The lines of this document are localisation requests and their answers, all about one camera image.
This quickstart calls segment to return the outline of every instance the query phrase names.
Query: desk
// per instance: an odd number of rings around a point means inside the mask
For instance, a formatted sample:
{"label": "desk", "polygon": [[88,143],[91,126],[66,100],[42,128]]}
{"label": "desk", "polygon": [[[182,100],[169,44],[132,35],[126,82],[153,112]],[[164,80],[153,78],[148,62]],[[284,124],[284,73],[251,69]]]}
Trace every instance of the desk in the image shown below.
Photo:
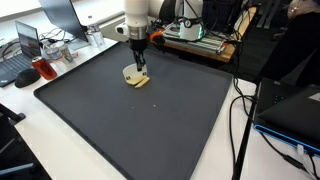
{"label": "desk", "polygon": [[[288,154],[301,162],[295,148],[271,137],[266,137],[280,152]],[[314,157],[313,159],[317,167],[317,172],[320,172],[320,158]],[[313,172],[309,157],[305,156],[305,162]],[[252,128],[243,163],[241,180],[256,179],[308,180],[312,178],[310,178],[309,174],[283,160],[278,153],[271,149],[262,136]]]}
{"label": "desk", "polygon": [[[241,36],[243,36],[245,34],[245,32],[248,29],[250,22],[251,22],[252,18],[254,17],[255,13],[256,13],[256,8],[250,8],[248,13],[244,15],[244,18],[241,21],[241,23],[239,25],[239,29],[238,29]],[[222,51],[222,53],[218,55],[214,52],[214,50],[204,51],[201,48],[195,48],[195,47],[192,47],[192,46],[185,44],[185,43],[166,41],[165,46],[170,47],[170,48],[174,48],[174,49],[178,49],[181,51],[193,53],[196,55],[200,55],[203,57],[211,58],[214,60],[222,61],[225,63],[230,62],[230,59],[232,58],[232,56],[236,50],[236,48],[230,44],[230,45],[227,45],[225,47],[225,49]]]}
{"label": "desk", "polygon": [[[107,47],[115,44],[107,40]],[[77,65],[99,54],[100,50],[88,46],[79,50]],[[124,179],[94,148],[80,137],[62,119],[34,97],[33,91],[46,84],[41,78],[36,83],[17,89],[13,84],[0,89],[0,102],[16,113],[24,113],[26,119],[15,125],[22,138],[34,152],[52,179]],[[256,86],[240,80],[244,94],[253,94]],[[228,135],[229,106],[238,94],[234,87],[228,91],[216,124],[194,170],[192,179],[231,179],[232,154]],[[232,110],[233,134],[236,152],[239,150],[247,122],[241,101]]]}

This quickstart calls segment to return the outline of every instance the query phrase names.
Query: person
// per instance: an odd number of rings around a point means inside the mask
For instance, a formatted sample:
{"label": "person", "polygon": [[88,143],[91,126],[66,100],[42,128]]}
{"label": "person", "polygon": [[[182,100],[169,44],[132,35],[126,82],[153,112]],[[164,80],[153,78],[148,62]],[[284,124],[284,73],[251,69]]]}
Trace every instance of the person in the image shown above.
{"label": "person", "polygon": [[288,18],[285,34],[255,81],[262,77],[280,81],[311,55],[296,86],[320,85],[320,0],[291,1]]}

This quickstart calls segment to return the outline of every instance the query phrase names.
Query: keyboard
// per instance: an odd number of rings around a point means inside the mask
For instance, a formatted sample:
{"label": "keyboard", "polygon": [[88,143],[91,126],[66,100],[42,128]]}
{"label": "keyboard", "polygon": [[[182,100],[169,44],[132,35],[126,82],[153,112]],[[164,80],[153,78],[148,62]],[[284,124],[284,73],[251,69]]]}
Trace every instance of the keyboard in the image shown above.
{"label": "keyboard", "polygon": [[18,54],[9,59],[5,59],[0,63],[0,68],[5,72],[11,72],[14,76],[18,76],[19,72],[32,67],[30,58],[23,54]]}

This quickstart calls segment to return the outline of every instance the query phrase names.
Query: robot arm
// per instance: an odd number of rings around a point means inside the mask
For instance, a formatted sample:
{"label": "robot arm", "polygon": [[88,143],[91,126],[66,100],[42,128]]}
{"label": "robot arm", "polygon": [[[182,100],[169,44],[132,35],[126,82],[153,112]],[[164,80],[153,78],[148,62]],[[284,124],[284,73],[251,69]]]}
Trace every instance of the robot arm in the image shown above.
{"label": "robot arm", "polygon": [[201,15],[203,0],[124,0],[125,23],[116,31],[129,38],[137,70],[141,71],[146,61],[143,51],[147,48],[148,16],[172,22],[183,5],[183,21],[180,38],[194,41],[201,36]]}

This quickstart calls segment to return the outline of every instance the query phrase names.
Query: office chair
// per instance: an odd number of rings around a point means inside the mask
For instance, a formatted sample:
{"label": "office chair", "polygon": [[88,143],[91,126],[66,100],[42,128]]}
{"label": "office chair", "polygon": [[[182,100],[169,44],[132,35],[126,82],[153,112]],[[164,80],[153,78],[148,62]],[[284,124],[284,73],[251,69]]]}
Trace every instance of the office chair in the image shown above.
{"label": "office chair", "polygon": [[[0,121],[4,122],[7,121],[11,126],[18,123],[22,119],[25,118],[25,115],[15,114],[10,109],[6,108],[4,105],[0,103]],[[8,155],[10,153],[14,153],[15,148],[17,149],[17,146],[22,141],[21,138],[13,138],[8,143],[6,143],[1,149],[0,149],[0,162],[4,162],[6,158],[8,158]],[[0,169],[0,178],[8,175],[12,175],[13,173],[21,172],[24,170],[29,170],[32,168],[35,168],[35,163],[27,163],[15,167],[10,167],[6,169]]]}

